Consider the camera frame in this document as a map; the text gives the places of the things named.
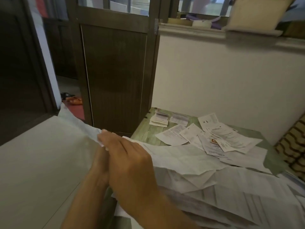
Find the dark brown wooden door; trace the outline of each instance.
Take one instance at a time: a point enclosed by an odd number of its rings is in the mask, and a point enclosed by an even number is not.
[[[24,0],[0,0],[0,145],[55,109],[29,14]]]
[[[131,0],[85,1],[66,0],[86,122],[131,135],[150,107],[160,0],[150,0],[149,16],[109,10],[148,14]]]

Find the window pane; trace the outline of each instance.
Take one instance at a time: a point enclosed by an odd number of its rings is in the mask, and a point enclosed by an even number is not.
[[[109,0],[110,10],[147,15],[149,11],[149,2],[150,0]],[[78,0],[79,5],[99,8],[99,9],[108,9],[109,7],[104,7],[103,0]]]
[[[225,0],[180,0],[178,11],[219,16]]]

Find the beige container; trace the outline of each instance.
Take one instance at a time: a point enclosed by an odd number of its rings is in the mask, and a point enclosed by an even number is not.
[[[235,0],[227,27],[229,29],[274,30],[294,0]]]

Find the green table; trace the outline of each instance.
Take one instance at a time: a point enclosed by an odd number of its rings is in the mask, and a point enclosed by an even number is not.
[[[150,118],[155,114],[155,110],[156,110],[156,108],[150,109],[150,111],[146,114],[146,117],[142,120],[142,122],[139,124],[139,126],[137,127],[137,129],[135,130],[133,135],[131,136],[131,139],[145,142],[145,143],[148,143],[151,145],[166,145],[164,142],[162,142],[158,138],[156,138],[155,134],[168,130],[169,128],[175,126],[176,124],[169,122],[167,128],[150,125],[149,121],[150,121]],[[173,112],[171,112],[171,111],[166,111],[166,110],[160,110],[160,111],[169,114],[169,116],[171,116],[173,114]],[[192,116],[188,116],[188,117],[189,117],[188,125],[194,123],[199,128],[201,128],[197,117],[192,117]],[[282,157],[280,157],[279,154],[277,154],[277,152],[275,151],[273,146],[271,146],[267,142],[267,140],[263,137],[263,135],[260,132],[250,130],[250,129],[236,127],[233,125],[230,125],[230,127],[238,130],[238,133],[240,133],[244,136],[263,139],[263,141],[260,142],[257,146],[268,150],[267,155],[265,157],[264,166],[265,166],[265,168],[270,169],[270,171],[274,175],[282,172],[283,170],[288,170],[288,164],[284,162],[284,159]],[[109,225],[110,225],[110,228],[124,228],[124,229],[130,228],[131,229],[130,222],[131,221],[128,218],[114,216],[113,220],[111,222],[109,222]]]

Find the brown wavy stripe pattern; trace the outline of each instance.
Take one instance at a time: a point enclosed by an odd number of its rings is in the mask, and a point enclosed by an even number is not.
[[[305,114],[274,146],[285,162],[305,181]]]

